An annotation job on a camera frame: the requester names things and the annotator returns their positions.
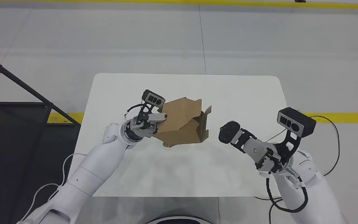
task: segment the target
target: cardboard box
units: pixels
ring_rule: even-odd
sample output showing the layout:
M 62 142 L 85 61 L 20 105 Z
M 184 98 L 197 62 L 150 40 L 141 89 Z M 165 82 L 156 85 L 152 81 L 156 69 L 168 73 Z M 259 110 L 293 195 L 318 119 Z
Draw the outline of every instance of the cardboard box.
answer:
M 161 112 L 167 114 L 167 119 L 159 124 L 153 137 L 163 141 L 164 146 L 201 143 L 209 137 L 206 120 L 211 106 L 201 111 L 201 99 L 194 101 L 184 97 L 167 102 Z

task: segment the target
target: black pole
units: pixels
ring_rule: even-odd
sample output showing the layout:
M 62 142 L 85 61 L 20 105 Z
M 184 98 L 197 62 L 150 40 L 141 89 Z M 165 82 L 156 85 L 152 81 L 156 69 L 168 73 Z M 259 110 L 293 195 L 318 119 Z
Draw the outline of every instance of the black pole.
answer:
M 52 109 L 54 109 L 55 111 L 57 111 L 59 114 L 61 114 L 62 116 L 64 116 L 65 118 L 67 118 L 69 121 L 71 121 L 73 124 L 75 124 L 76 126 L 81 126 L 80 123 L 78 123 L 76 120 L 74 120 L 73 118 L 71 118 L 68 114 L 66 114 L 63 110 L 61 110 L 60 108 L 58 108 L 56 105 L 54 105 L 52 102 L 50 102 L 48 99 L 46 99 L 45 97 L 43 97 L 43 95 L 39 94 L 38 92 L 36 92 L 36 90 L 34 90 L 33 88 L 31 88 L 28 84 L 24 83 L 21 79 L 17 78 L 14 74 L 12 74 L 10 71 L 6 70 L 1 64 L 0 64 L 0 73 L 2 73 L 4 76 L 8 77 L 10 80 L 12 80 L 14 83 L 18 84 L 19 86 L 21 86 L 22 88 L 24 88 L 27 92 L 31 93 L 32 95 L 34 95 L 36 98 L 38 98 L 39 100 L 41 100 L 42 102 L 44 102 L 45 104 L 49 105 Z

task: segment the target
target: white cable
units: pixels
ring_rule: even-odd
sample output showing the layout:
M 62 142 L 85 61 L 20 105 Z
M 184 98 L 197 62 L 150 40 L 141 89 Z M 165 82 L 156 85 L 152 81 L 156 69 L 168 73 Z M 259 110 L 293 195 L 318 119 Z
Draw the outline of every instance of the white cable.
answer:
M 35 199 L 36 199 L 36 196 L 37 196 L 38 192 L 39 192 L 40 190 L 42 190 L 42 188 L 44 188 L 44 187 L 46 187 L 46 186 L 51 186 L 51 185 L 55 185 L 55 186 L 57 186 L 57 187 L 58 187 L 58 184 L 54 184 L 54 183 L 51 183 L 51 184 L 45 184 L 45 185 L 43 185 L 41 188 L 39 188 L 39 190 L 37 190 L 37 191 L 36 191 L 36 193 L 35 193 L 35 195 L 34 195 L 34 198 L 32 199 L 32 204 L 31 204 L 31 206 L 30 206 L 29 210 L 27 210 L 26 214 L 23 216 L 23 218 L 21 219 L 21 221 L 20 221 L 20 222 L 22 222 L 23 220 L 25 220 L 26 216 L 30 213 L 30 211 L 31 211 L 32 207 L 34 206 Z
M 51 198 L 53 196 L 55 196 L 55 194 L 59 191 L 59 189 L 65 184 L 65 164 L 66 164 L 67 160 L 73 155 L 86 156 L 86 154 L 83 154 L 83 153 L 73 153 L 73 154 L 67 156 L 67 158 L 65 159 L 65 161 L 63 161 L 63 164 L 62 164 L 62 183 L 57 187 L 57 190 L 55 190 L 55 192 L 52 193 L 52 195 L 49 197 L 47 202 L 49 202 L 51 200 Z
M 86 156 L 86 154 L 83 154 L 83 153 L 73 153 L 73 154 L 67 156 L 67 158 L 65 159 L 65 161 L 64 161 L 63 164 L 62 164 L 62 177 L 63 177 L 63 178 L 62 178 L 62 183 L 61 183 L 60 186 L 63 186 L 64 183 L 65 183 L 65 164 L 66 164 L 66 161 L 67 161 L 71 156 L 73 156 L 73 155 Z
M 268 141 L 270 141 L 270 140 L 272 140 L 272 139 L 276 138 L 277 136 L 279 136 L 280 134 L 282 134 L 284 131 L 286 131 L 286 128 L 285 128 L 285 129 L 283 129 L 282 131 L 278 132 L 278 134 L 276 134 L 275 136 L 273 136 L 273 137 L 269 138 L 269 139 L 268 139 L 268 140 L 266 140 L 265 142 L 268 142 Z

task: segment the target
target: floor seam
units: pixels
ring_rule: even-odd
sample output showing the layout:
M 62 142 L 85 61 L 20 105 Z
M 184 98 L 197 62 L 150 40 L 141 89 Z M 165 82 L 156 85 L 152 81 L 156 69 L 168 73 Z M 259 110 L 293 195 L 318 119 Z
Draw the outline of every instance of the floor seam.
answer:
M 30 15 L 31 15 L 31 13 L 32 13 L 32 10 L 34 10 L 34 9 L 32 8 L 31 11 L 30 11 L 30 13 L 29 13 L 29 15 L 27 15 L 25 22 L 23 22 L 23 24 L 22 24 L 20 30 L 17 32 L 16 37 L 15 37 L 15 38 L 13 39 L 13 41 L 11 42 L 11 44 L 10 44 L 9 48 L 7 49 L 7 51 L 6 51 L 6 53 L 5 53 L 4 57 L 3 57 L 3 59 L 1 60 L 0 64 L 2 64 L 2 63 L 4 62 L 4 60 L 5 60 L 6 56 L 7 56 L 7 54 L 9 53 L 11 47 L 13 46 L 13 44 L 14 44 L 15 41 L 16 41 L 16 39 L 18 38 L 18 35 L 20 34 L 22 28 L 25 26 L 26 22 L 29 20 L 29 17 L 30 17 Z
M 199 5 L 199 18 L 200 18 L 200 30 L 201 30 L 202 56 L 204 57 L 204 71 L 205 71 L 205 74 L 206 74 L 206 62 L 205 62 L 205 51 L 204 51 L 204 38 L 203 38 L 203 36 L 202 36 L 200 5 Z
M 217 197 L 217 200 L 218 200 L 219 224 L 221 224 L 221 222 L 222 222 L 222 218 L 221 218 L 221 216 L 220 216 L 219 197 Z

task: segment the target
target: black cable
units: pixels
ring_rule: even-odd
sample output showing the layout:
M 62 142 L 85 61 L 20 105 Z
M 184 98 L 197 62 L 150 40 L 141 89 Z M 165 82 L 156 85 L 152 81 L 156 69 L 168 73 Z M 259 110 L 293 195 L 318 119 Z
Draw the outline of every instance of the black cable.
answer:
M 306 190 L 306 187 L 304 187 L 304 186 L 301 187 L 301 189 L 302 189 L 303 194 L 304 194 L 304 202 L 300 205 L 300 207 L 298 207 L 296 209 L 283 208 L 283 207 L 280 207 L 278 204 L 276 204 L 275 200 L 273 199 L 272 194 L 271 194 L 271 190 L 270 190 L 270 178 L 266 178 L 266 190 L 267 190 L 267 193 L 268 193 L 268 197 L 270 198 L 271 202 L 274 204 L 274 206 L 276 208 L 278 208 L 279 210 L 284 211 L 284 212 L 297 213 L 297 212 L 302 211 L 302 209 L 304 209 L 304 207 L 306 207 L 306 205 L 308 203 L 307 190 Z
M 131 108 L 129 108 L 129 109 L 127 110 L 127 113 L 130 112 L 131 110 L 133 110 L 134 108 L 138 108 L 138 107 L 140 107 L 140 106 L 145 106 L 145 107 L 149 110 L 149 107 L 148 107 L 146 104 L 137 104 L 137 105 L 134 105 L 134 106 L 132 106 Z
M 254 198 L 257 198 L 258 200 L 271 200 L 270 198 L 259 198 L 259 197 L 255 197 Z
M 281 202 L 281 201 L 283 201 L 282 198 L 279 199 L 279 200 L 277 200 L 276 203 Z M 272 209 L 273 209 L 273 208 L 274 208 L 274 204 L 272 204 L 271 207 L 270 207 L 270 210 L 268 210 L 268 221 L 269 221 L 269 224 L 272 224 L 272 222 L 271 222 L 271 212 L 272 212 Z
M 338 142 L 338 156 L 337 156 L 337 160 L 335 162 L 335 164 L 333 165 L 333 167 L 330 169 L 330 171 L 326 174 L 324 174 L 324 176 L 327 176 L 328 174 L 330 174 L 337 166 L 338 161 L 340 160 L 340 156 L 341 156 L 341 140 L 340 140 L 340 133 L 338 132 L 338 129 L 336 127 L 336 125 L 334 124 L 333 121 L 329 120 L 328 118 L 326 118 L 325 116 L 320 116 L 320 115 L 315 115 L 315 116 L 310 116 L 310 118 L 323 118 L 326 119 L 327 121 L 331 122 L 331 124 L 334 126 L 336 133 L 337 133 L 337 142 Z

